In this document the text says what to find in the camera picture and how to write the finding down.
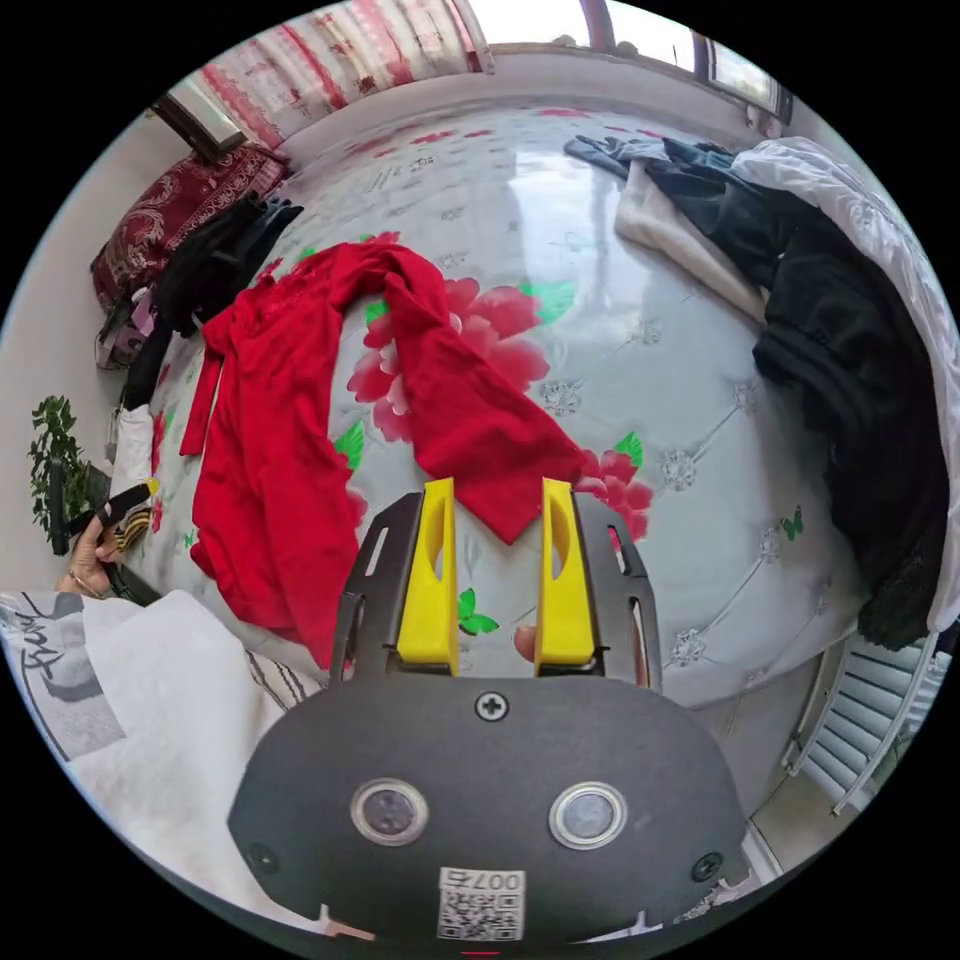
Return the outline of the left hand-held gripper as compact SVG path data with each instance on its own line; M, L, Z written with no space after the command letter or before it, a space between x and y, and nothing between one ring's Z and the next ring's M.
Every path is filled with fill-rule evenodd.
M125 588L121 585L121 568L127 562L127 555L135 541L145 533L152 515L152 504L159 489L156 479L146 479L122 492L110 497L97 508L86 526L77 534L70 548L69 557L77 537L87 527L94 515L100 517L105 528L112 529L117 545L122 551L120 559L108 564L106 569L110 579L110 593L102 598L121 595Z

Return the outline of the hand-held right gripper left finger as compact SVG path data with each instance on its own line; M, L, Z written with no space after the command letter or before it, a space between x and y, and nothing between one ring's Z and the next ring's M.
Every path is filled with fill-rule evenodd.
M459 667L454 501L451 478L425 484L396 645L407 667Z

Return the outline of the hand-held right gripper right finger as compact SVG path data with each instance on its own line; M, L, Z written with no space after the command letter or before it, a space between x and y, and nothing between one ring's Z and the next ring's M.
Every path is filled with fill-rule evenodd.
M534 666L584 668L594 657L594 635L580 528L569 483L543 480L541 516Z

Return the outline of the person's left hand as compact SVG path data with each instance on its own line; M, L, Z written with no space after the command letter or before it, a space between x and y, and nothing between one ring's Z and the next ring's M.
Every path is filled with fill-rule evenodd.
M112 529L105 528L100 517L94 515L77 537L67 563L67 570L59 579L56 590L102 599L111 590L107 565L116 563L122 551Z

